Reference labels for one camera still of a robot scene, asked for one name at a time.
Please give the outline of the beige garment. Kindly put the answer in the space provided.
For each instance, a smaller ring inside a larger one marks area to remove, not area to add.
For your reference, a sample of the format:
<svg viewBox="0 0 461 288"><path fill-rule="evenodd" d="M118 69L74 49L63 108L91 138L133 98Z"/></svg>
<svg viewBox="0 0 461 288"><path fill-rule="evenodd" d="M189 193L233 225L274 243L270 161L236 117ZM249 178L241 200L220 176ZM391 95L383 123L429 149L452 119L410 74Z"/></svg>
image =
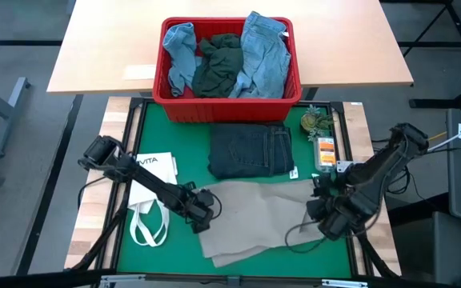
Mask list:
<svg viewBox="0 0 461 288"><path fill-rule="evenodd" d="M311 180L280 183L226 181L207 187L220 199L220 215L199 234L204 258L229 265L270 248L296 246L323 238L306 208Z"/></svg>

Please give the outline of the light wooden desk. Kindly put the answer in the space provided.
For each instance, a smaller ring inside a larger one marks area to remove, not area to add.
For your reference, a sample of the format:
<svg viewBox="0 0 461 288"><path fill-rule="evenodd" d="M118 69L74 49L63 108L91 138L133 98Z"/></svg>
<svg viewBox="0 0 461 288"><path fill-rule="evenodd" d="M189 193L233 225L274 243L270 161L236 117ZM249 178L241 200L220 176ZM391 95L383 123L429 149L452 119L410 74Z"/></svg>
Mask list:
<svg viewBox="0 0 461 288"><path fill-rule="evenodd" d="M305 87L413 81L379 0L78 0L47 90L149 91L153 79L122 76L126 66L156 63L165 19L245 17L252 11L292 22Z"/></svg>

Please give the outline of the light blue jeans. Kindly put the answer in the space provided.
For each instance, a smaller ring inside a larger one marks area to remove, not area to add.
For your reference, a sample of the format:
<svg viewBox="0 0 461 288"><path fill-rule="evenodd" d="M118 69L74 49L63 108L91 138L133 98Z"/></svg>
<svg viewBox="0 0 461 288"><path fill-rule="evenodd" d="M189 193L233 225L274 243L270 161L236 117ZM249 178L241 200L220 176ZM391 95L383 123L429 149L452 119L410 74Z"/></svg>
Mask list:
<svg viewBox="0 0 461 288"><path fill-rule="evenodd" d="M247 17L240 44L243 67L230 98L283 97L291 54L284 42L287 26L253 11Z"/></svg>

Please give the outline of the black desk leg frame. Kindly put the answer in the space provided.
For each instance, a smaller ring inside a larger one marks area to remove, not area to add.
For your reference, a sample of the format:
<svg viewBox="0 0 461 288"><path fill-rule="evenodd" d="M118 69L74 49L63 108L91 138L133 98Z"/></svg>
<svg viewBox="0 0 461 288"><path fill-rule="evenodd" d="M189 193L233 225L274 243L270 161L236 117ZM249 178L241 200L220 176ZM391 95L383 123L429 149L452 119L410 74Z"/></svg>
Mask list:
<svg viewBox="0 0 461 288"><path fill-rule="evenodd" d="M403 57L408 56L413 48L461 48L461 19L453 7L453 1L454 0L382 0L382 2L385 3L436 4L443 7L415 40L409 42L397 41L400 48L405 48L403 51ZM429 31L430 28L433 27L433 25L444 13L448 13L450 15L455 29L459 33L460 41L423 42L423 36ZM411 98L408 103L412 109L461 109L461 94L451 99Z"/></svg>

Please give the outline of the dark green garment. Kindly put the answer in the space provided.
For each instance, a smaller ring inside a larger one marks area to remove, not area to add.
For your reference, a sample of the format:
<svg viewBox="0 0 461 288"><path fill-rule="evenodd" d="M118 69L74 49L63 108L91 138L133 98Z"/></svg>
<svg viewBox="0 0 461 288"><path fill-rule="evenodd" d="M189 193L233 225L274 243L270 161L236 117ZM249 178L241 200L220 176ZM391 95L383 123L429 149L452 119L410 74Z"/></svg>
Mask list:
<svg viewBox="0 0 461 288"><path fill-rule="evenodd" d="M198 98L228 98L243 67L243 51L237 34L216 34L198 44L202 53L194 72L192 90Z"/></svg>

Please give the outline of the light blue denim garment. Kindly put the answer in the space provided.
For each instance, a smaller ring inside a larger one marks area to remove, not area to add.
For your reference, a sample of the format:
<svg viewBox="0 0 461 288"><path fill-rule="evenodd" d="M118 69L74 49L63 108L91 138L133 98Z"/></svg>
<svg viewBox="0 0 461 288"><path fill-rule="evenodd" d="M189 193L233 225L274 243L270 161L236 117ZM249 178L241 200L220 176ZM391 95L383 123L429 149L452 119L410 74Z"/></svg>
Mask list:
<svg viewBox="0 0 461 288"><path fill-rule="evenodd" d="M192 87L194 73L201 63L195 55L197 49L194 24L184 22L168 29L162 40L163 48L170 55L168 81L171 94L177 98Z"/></svg>

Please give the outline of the red plastic laundry basket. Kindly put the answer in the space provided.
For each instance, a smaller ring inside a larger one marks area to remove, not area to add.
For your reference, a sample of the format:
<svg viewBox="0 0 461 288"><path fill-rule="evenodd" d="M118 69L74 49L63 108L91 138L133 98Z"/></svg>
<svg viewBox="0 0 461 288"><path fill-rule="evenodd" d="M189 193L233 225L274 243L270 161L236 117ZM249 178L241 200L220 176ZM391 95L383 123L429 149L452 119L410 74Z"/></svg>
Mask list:
<svg viewBox="0 0 461 288"><path fill-rule="evenodd" d="M172 122L274 122L283 121L292 106L302 96L302 87L295 47L293 24L288 18L273 17L287 27L284 43L291 54L284 94L281 99L265 98L198 98L189 88L175 98L171 93L168 72L171 67L170 54L163 48L162 40L174 25L191 22L194 24L196 40L210 38L213 34L233 33L241 35L245 18L186 18L173 17L163 21L160 32L158 58L152 95L162 106Z"/></svg>

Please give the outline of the grey cabinet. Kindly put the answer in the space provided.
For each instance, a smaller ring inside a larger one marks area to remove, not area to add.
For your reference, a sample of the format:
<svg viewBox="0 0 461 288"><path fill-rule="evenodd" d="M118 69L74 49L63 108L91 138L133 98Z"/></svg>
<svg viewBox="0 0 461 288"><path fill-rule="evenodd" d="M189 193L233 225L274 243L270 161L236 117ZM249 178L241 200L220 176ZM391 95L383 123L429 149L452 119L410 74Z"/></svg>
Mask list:
<svg viewBox="0 0 461 288"><path fill-rule="evenodd" d="M461 219L434 212L393 229L403 276L461 288Z"/></svg>

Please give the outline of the dark blue denim jeans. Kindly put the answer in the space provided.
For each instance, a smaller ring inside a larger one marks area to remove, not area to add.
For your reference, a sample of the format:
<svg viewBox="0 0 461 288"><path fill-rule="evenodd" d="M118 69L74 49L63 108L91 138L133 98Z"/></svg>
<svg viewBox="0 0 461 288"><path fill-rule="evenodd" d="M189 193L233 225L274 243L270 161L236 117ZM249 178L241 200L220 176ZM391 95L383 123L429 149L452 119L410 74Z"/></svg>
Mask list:
<svg viewBox="0 0 461 288"><path fill-rule="evenodd" d="M281 123L219 123L210 127L207 169L217 179L264 178L295 168L291 129Z"/></svg>

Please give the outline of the grey desk leg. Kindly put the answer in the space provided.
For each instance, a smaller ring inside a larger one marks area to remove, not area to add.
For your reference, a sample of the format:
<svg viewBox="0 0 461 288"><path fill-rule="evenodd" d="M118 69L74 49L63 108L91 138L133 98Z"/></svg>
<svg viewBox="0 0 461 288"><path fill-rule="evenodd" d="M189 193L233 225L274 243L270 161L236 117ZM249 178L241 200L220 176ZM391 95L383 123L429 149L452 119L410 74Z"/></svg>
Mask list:
<svg viewBox="0 0 461 288"><path fill-rule="evenodd" d="M22 110L21 104L24 93L31 87L26 77L20 77L12 90L9 99L6 101L0 98L0 158L5 155L7 139L10 135L15 119Z"/></svg>

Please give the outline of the potted artificial succulent plant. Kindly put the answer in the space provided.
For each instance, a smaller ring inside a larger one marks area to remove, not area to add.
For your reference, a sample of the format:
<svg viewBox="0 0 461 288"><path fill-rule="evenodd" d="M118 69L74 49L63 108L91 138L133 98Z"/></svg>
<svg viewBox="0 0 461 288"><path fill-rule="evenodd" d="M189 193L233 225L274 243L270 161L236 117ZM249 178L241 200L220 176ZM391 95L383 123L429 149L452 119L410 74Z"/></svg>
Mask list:
<svg viewBox="0 0 461 288"><path fill-rule="evenodd" d="M300 119L300 126L307 134L309 142L314 142L317 138L325 136L333 125L333 117L328 114L323 114L322 111L314 105L309 105Z"/></svg>

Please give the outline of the white crinkled packet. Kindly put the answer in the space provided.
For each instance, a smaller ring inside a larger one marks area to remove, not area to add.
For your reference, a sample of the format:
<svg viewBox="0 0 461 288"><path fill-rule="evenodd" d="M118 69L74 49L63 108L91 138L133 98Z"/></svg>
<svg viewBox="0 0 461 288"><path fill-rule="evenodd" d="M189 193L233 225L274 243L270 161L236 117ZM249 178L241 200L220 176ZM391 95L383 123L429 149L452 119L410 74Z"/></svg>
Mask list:
<svg viewBox="0 0 461 288"><path fill-rule="evenodd" d="M315 167L322 173L331 173L336 168L335 141L333 138L317 137L315 144Z"/></svg>

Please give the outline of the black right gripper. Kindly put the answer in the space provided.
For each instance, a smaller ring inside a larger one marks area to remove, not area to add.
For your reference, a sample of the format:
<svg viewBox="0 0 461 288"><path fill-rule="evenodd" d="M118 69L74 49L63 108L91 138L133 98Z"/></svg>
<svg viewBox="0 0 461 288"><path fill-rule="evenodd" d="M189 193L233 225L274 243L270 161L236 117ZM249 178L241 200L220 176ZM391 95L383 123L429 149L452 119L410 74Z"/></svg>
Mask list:
<svg viewBox="0 0 461 288"><path fill-rule="evenodd" d="M343 196L321 196L308 201L306 208L311 220L318 223L319 230L331 241L359 224L359 212Z"/></svg>

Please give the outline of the black aluminium table frame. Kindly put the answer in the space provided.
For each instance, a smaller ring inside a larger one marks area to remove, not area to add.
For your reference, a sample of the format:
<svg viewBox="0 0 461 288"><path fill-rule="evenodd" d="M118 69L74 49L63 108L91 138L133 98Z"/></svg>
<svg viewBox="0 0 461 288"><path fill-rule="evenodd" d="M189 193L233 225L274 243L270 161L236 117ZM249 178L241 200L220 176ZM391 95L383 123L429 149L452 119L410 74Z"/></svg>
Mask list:
<svg viewBox="0 0 461 288"><path fill-rule="evenodd" d="M124 139L131 149L139 149L139 143L145 124L146 108L154 104L150 99L111 97L106 105L100 133L118 139ZM103 179L98 172L91 172L87 178L90 185L85 189L78 217L74 225L74 232L65 265L72 267L78 263L82 256L94 245L96 238L102 233L114 215L125 186L113 186L108 179ZM265 276L240 276L240 275L210 275L210 274L144 274L140 272L119 272L117 270L118 257L123 235L128 231L129 225L124 223L117 229L97 257L94 268L114 268L118 274L130 276L138 273L146 282L181 282L186 285L190 282L218 283L227 285L262 284L313 284L316 278L300 277L265 277ZM351 277L373 272L372 265L363 259L359 243L354 239L344 239L347 242L349 260L351 264Z"/></svg>

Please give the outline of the white paper strip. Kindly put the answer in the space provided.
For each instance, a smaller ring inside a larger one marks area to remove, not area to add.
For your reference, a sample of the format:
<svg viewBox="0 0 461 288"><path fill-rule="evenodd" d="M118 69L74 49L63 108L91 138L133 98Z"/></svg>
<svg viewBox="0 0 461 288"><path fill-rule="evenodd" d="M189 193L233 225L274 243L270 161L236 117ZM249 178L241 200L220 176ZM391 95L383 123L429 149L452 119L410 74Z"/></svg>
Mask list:
<svg viewBox="0 0 461 288"><path fill-rule="evenodd" d="M126 66L122 78L124 80L154 79L156 65L129 65Z"/></svg>

